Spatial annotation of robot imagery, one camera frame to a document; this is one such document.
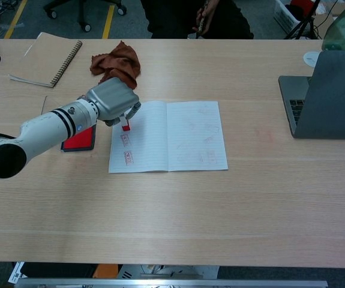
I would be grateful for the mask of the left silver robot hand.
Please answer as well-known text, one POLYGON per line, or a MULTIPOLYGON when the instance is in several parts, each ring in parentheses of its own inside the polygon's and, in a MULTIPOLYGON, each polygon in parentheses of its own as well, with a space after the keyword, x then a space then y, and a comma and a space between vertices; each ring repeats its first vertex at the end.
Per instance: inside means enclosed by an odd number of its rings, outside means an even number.
POLYGON ((98 120, 111 127, 120 123, 120 117, 130 120, 140 109, 139 97, 117 77, 91 88, 85 99, 96 105, 98 120))

